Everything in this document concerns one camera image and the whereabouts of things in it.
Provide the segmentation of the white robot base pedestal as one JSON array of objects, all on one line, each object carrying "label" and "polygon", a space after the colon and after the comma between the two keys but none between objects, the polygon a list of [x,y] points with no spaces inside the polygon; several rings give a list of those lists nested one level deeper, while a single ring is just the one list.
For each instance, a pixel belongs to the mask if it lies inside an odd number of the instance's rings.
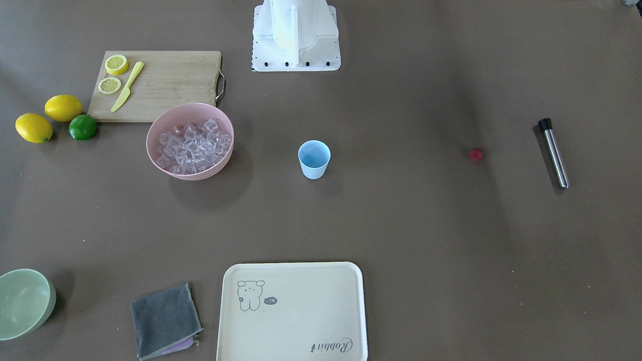
[{"label": "white robot base pedestal", "polygon": [[326,1],[264,1],[254,8],[253,25],[252,71],[341,67],[337,9]]}]

